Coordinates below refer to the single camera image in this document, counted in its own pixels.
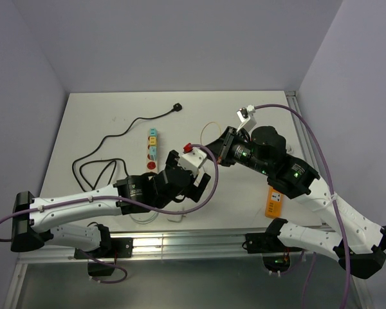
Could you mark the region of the beige red power strip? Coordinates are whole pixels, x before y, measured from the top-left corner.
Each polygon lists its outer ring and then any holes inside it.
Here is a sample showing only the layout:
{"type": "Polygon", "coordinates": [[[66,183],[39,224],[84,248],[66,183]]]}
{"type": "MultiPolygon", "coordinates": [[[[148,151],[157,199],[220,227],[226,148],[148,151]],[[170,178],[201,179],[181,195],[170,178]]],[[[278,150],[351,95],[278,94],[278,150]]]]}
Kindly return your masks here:
{"type": "Polygon", "coordinates": [[[154,127],[147,134],[146,168],[148,172],[158,172],[158,131],[154,127]]]}

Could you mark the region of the light teal charger with cable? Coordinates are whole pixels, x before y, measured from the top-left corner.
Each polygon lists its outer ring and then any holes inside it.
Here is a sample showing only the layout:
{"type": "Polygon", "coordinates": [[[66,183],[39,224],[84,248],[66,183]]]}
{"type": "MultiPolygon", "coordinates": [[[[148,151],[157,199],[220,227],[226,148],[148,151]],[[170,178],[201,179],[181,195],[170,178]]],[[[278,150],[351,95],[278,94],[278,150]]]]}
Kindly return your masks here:
{"type": "Polygon", "coordinates": [[[156,146],[150,146],[149,147],[149,154],[148,154],[149,160],[156,161],[157,157],[158,157],[157,147],[156,146]]]}

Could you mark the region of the white charger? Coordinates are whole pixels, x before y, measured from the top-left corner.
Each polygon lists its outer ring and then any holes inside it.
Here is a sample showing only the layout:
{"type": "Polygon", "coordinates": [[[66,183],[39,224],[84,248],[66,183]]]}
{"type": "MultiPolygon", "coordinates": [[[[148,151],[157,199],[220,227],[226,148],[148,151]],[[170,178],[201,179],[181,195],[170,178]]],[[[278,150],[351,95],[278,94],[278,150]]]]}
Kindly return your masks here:
{"type": "Polygon", "coordinates": [[[183,221],[184,215],[170,215],[167,220],[171,223],[181,223],[183,221]]]}

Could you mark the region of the yellow two-tone charger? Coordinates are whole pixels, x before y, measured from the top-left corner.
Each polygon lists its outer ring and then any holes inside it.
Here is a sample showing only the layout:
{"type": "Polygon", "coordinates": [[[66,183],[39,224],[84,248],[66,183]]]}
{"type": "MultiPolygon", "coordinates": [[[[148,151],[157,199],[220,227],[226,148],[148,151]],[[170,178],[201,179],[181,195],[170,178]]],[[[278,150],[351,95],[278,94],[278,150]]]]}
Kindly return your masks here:
{"type": "Polygon", "coordinates": [[[150,146],[157,146],[158,140],[155,136],[150,136],[149,137],[149,145],[150,146]]]}

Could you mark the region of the teal two-tone charger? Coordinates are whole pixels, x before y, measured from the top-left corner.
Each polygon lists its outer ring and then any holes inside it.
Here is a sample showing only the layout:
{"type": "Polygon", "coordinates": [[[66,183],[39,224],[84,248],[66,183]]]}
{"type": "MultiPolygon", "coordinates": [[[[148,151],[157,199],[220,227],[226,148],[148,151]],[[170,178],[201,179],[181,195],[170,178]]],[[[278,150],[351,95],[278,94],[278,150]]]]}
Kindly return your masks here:
{"type": "Polygon", "coordinates": [[[149,136],[154,136],[154,137],[158,136],[158,132],[157,132],[156,128],[150,128],[149,136]]]}

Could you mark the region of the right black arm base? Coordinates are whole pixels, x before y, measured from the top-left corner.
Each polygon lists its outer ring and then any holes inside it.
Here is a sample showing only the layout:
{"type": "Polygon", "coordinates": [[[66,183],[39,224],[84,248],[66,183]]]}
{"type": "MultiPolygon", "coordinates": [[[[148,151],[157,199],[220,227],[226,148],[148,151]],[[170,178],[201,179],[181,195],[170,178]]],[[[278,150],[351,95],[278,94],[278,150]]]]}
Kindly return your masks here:
{"type": "Polygon", "coordinates": [[[277,274],[283,273],[290,268],[290,249],[279,239],[280,229],[288,221],[282,218],[275,218],[265,232],[247,233],[242,248],[248,254],[272,254],[278,256],[268,256],[262,259],[263,265],[269,272],[277,274]]]}

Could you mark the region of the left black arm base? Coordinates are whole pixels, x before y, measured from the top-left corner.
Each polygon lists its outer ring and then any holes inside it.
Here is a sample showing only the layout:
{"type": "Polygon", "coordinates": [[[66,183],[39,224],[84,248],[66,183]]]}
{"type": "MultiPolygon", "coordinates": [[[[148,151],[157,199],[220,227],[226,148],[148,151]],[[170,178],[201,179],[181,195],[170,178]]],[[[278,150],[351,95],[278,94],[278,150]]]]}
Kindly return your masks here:
{"type": "Polygon", "coordinates": [[[121,283],[127,279],[128,272],[118,265],[120,258],[130,258],[133,252],[133,238],[113,238],[111,248],[102,253],[83,252],[75,249],[73,258],[87,260],[87,274],[90,279],[100,284],[121,283]],[[115,272],[121,271],[120,279],[109,279],[115,272]]]}

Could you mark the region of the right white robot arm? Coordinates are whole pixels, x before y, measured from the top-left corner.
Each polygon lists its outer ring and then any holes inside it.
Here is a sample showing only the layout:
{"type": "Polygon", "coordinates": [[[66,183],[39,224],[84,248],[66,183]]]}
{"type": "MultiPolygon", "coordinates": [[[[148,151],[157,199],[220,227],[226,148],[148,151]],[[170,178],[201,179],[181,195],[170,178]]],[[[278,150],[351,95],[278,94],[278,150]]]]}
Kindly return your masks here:
{"type": "Polygon", "coordinates": [[[265,232],[246,235],[248,253],[306,249],[334,259],[360,279],[381,270],[386,260],[386,225],[372,222],[331,193],[312,166],[287,153],[286,139],[274,127],[261,126],[249,135],[228,127],[207,147],[222,166],[241,164],[265,175],[270,187],[305,206],[332,228],[324,232],[275,218],[265,232]]]}

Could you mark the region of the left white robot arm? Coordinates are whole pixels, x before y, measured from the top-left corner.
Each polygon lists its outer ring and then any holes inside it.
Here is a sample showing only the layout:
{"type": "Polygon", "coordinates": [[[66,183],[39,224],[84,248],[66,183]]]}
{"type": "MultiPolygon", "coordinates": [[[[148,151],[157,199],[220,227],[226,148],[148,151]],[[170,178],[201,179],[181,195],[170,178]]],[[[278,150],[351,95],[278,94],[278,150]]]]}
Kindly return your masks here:
{"type": "Polygon", "coordinates": [[[12,252],[30,252],[45,244],[73,247],[105,257],[112,251],[109,229],[101,224],[80,227],[77,221],[101,216],[143,212],[167,214],[165,207],[178,196],[198,202],[211,177],[194,182],[200,168],[213,155],[194,147],[184,154],[171,151],[159,173],[128,176],[101,189],[60,198],[36,198],[29,191],[15,197],[12,252]]]}

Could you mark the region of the orange power strip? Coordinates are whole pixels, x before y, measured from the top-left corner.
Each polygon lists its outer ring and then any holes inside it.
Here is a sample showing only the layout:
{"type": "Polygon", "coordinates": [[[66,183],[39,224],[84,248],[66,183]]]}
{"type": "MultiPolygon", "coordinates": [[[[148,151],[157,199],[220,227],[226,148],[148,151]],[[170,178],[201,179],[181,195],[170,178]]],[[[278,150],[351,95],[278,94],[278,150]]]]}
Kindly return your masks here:
{"type": "Polygon", "coordinates": [[[264,215],[267,218],[278,218],[282,210],[282,194],[273,187],[269,187],[264,215]]]}

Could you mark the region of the aluminium front rail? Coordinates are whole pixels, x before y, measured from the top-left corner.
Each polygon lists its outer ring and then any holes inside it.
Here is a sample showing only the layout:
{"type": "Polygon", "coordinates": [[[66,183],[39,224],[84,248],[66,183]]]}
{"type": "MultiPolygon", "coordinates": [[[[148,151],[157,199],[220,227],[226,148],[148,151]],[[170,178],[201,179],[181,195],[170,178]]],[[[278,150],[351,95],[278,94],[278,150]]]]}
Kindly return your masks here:
{"type": "MultiPolygon", "coordinates": [[[[131,257],[118,261],[241,258],[249,254],[242,248],[245,235],[264,232],[265,229],[217,229],[174,232],[114,232],[113,239],[131,238],[131,257]]],[[[75,249],[47,245],[32,252],[20,253],[16,259],[21,264],[85,263],[75,259],[75,249]]]]}

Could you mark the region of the aluminium rail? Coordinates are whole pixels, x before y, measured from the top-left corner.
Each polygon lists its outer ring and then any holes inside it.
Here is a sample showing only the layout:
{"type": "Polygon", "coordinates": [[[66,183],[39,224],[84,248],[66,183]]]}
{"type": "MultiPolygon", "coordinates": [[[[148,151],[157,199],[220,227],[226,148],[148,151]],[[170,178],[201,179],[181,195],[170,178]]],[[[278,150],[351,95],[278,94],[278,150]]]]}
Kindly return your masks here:
{"type": "MultiPolygon", "coordinates": [[[[131,238],[131,257],[118,261],[241,258],[249,254],[242,248],[245,235],[264,232],[265,229],[217,229],[174,232],[114,232],[113,239],[131,238]]],[[[85,263],[75,259],[75,249],[47,245],[32,252],[20,253],[16,259],[21,264],[85,263]]]]}
{"type": "Polygon", "coordinates": [[[315,141],[313,140],[307,122],[303,119],[300,113],[296,96],[286,95],[286,100],[290,109],[290,115],[292,116],[293,123],[296,128],[304,160],[312,168],[314,168],[319,177],[319,179],[313,180],[311,186],[309,187],[309,190],[311,191],[309,194],[303,194],[302,196],[295,198],[294,201],[303,205],[307,209],[318,213],[320,210],[325,209],[328,206],[328,203],[331,202],[328,185],[319,171],[317,159],[313,153],[315,141]]]}

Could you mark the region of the aluminium right side rail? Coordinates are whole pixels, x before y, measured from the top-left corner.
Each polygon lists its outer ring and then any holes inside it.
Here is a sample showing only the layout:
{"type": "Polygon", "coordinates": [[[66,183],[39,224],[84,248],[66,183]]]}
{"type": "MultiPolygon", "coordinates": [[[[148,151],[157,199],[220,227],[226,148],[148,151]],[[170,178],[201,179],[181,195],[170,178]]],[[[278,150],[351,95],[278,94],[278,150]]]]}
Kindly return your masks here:
{"type": "Polygon", "coordinates": [[[309,194],[303,194],[302,196],[295,198],[294,201],[303,205],[307,209],[318,213],[320,210],[325,209],[328,206],[328,203],[331,202],[328,185],[319,171],[317,159],[313,153],[315,141],[313,140],[307,122],[303,119],[300,113],[296,96],[286,95],[286,100],[290,109],[290,115],[292,116],[293,123],[296,128],[304,160],[312,168],[314,168],[319,177],[319,179],[313,180],[311,186],[309,187],[309,190],[311,191],[309,194]]]}

